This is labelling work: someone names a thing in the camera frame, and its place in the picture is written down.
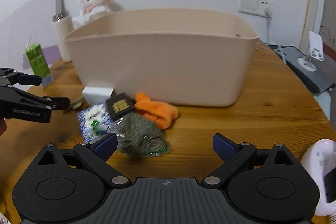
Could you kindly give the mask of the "blue white tissue pack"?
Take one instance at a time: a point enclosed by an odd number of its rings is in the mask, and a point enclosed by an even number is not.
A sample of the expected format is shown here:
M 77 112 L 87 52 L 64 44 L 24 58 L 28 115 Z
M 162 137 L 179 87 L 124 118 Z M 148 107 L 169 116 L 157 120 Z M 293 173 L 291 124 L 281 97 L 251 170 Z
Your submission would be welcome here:
M 92 142 L 107 134 L 114 124 L 104 102 L 80 111 L 77 117 L 81 134 L 86 142 Z

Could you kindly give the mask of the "white rectangular box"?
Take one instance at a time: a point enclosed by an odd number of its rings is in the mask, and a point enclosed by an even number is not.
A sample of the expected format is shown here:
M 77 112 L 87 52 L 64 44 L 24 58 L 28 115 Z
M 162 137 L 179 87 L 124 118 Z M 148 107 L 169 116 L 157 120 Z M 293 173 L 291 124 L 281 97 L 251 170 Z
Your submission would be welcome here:
M 105 102 L 111 97 L 114 92 L 114 88 L 101 88 L 95 86 L 86 86 L 81 94 L 90 106 Z

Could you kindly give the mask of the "clear bag green dried herbs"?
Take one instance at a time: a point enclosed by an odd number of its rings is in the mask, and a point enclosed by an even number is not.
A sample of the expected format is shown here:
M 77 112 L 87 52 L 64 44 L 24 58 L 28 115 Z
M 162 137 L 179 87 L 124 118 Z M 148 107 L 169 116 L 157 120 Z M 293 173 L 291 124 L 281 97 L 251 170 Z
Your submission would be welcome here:
M 170 151 L 163 131 L 135 112 L 129 112 L 113 122 L 109 132 L 116 134 L 118 150 L 129 156 L 153 157 Z

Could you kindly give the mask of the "black cube gold character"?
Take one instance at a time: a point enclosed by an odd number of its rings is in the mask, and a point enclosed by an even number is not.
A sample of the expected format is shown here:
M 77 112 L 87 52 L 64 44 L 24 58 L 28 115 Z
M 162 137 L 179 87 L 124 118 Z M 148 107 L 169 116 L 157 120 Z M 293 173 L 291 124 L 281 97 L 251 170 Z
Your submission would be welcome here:
M 106 109 L 112 120 L 117 120 L 134 111 L 133 101 L 125 94 L 113 95 L 105 101 Z

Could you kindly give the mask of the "orange cloth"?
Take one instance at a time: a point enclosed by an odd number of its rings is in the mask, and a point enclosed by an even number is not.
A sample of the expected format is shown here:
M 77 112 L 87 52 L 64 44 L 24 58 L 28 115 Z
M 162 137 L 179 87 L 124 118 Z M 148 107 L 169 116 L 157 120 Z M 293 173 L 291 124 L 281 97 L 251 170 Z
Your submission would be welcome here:
M 135 94 L 135 110 L 144 118 L 154 122 L 160 130 L 168 129 L 179 117 L 177 107 L 150 99 L 145 93 Z

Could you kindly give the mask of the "green drink carton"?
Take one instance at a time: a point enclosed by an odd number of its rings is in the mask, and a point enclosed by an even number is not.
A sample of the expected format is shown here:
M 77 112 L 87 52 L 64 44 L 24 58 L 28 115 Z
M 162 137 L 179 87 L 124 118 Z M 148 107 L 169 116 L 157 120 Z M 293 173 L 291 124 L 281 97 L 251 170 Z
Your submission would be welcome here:
M 34 75 L 42 79 L 40 87 L 45 89 L 54 82 L 40 44 L 30 44 L 25 48 L 25 56 Z

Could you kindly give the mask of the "white thermos bottle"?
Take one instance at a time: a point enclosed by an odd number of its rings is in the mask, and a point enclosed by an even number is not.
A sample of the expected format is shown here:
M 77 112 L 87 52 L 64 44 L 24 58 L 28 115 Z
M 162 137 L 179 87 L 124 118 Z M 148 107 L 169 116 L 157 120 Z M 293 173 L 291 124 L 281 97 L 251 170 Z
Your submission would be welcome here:
M 74 30 L 74 25 L 68 11 L 58 13 L 52 18 L 52 28 L 55 32 L 58 49 L 62 60 L 67 63 L 71 61 L 70 54 L 64 42 L 64 37 Z

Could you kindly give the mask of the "white device with red light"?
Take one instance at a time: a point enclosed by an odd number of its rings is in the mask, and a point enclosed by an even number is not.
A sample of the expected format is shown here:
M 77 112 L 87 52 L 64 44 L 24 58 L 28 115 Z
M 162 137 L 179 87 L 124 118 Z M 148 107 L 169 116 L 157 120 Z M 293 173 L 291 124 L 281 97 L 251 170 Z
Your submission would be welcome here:
M 335 141 L 321 139 L 304 153 L 301 164 L 319 188 L 317 216 L 335 213 Z

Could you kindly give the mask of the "beige plastic storage basket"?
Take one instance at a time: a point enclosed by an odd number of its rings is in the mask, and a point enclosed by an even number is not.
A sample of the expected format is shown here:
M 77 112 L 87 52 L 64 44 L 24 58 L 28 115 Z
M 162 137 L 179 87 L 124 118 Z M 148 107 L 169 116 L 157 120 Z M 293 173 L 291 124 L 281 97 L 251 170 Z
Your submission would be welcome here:
M 226 107 L 240 96 L 259 34 L 213 10 L 119 11 L 64 37 L 85 86 L 177 105 Z

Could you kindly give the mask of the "white plush lamb toy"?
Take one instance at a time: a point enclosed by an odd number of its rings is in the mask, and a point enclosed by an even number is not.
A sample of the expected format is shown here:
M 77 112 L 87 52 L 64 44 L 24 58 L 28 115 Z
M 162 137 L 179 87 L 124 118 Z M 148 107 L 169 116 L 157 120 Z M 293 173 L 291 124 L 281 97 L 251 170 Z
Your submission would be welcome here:
M 72 18 L 74 29 L 113 12 L 113 0 L 78 0 L 80 12 Z

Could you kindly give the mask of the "dark grey laptop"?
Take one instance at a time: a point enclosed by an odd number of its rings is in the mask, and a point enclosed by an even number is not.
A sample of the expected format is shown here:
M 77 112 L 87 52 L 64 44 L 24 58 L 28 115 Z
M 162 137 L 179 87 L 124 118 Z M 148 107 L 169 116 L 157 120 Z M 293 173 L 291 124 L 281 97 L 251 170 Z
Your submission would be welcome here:
M 273 50 L 284 57 L 286 64 L 312 93 L 323 93 L 335 88 L 335 81 L 297 48 L 288 46 Z

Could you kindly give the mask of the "white phone stand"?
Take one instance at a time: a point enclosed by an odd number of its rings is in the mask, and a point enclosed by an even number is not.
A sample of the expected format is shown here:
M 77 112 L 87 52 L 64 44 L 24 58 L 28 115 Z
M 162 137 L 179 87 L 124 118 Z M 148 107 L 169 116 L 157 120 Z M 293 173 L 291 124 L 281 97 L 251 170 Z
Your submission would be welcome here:
M 317 67 L 313 64 L 313 59 L 323 62 L 323 41 L 319 34 L 309 32 L 309 53 L 304 57 L 299 57 L 297 62 L 299 66 L 308 72 L 316 72 Z

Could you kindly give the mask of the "white wall switch socket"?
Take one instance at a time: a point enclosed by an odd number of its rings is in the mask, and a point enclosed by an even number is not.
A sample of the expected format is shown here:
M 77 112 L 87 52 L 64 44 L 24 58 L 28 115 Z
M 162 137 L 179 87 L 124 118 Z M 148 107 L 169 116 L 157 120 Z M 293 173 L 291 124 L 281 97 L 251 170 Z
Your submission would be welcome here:
M 271 0 L 239 0 L 238 11 L 244 14 L 270 18 L 272 16 L 271 2 Z

